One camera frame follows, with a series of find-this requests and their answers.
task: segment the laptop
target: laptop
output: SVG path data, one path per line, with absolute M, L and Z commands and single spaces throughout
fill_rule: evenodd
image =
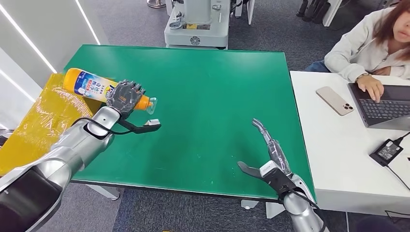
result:
M 350 83 L 349 90 L 367 127 L 410 130 L 410 86 L 384 85 L 379 103 L 373 101 L 367 91 L 359 89 L 357 84 Z

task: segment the green tabletop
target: green tabletop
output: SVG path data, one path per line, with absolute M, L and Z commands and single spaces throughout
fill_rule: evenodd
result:
M 282 52 L 83 45 L 65 70 L 74 67 L 142 84 L 147 96 L 158 98 L 157 108 L 153 115 L 134 111 L 128 120 L 162 124 L 152 133 L 117 135 L 74 181 L 276 199 L 236 164 L 259 168 L 269 160 L 251 124 L 257 118 L 314 194 Z

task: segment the robotic hand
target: robotic hand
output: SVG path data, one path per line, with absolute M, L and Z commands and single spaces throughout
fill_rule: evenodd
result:
M 312 194 L 300 176 L 291 172 L 279 143 L 272 139 L 259 120 L 254 118 L 252 124 L 264 136 L 270 160 L 259 169 L 239 161 L 239 168 L 244 173 L 263 180 L 278 193 L 279 203 L 290 214 L 296 232 L 328 231 L 324 221 L 313 211 L 311 204 L 318 207 Z
M 136 127 L 125 121 L 145 90 L 122 81 L 92 119 L 79 118 L 40 159 L 0 178 L 0 228 L 35 231 L 54 215 L 72 176 L 87 167 L 112 143 L 114 134 L 145 133 L 161 127 L 157 119 Z M 115 132 L 116 124 L 129 129 Z

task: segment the yellow plastic sheet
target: yellow plastic sheet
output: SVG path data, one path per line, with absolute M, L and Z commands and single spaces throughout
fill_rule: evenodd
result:
M 52 74 L 39 98 L 0 149 L 0 176 L 43 156 L 79 117 L 91 117 L 101 102 L 62 88 L 64 75 Z

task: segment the laptop keyboard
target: laptop keyboard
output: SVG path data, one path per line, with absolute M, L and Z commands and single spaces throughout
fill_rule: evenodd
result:
M 359 99 L 368 118 L 394 119 L 410 115 L 410 105 L 403 101 L 380 101 L 375 103 L 369 99 Z

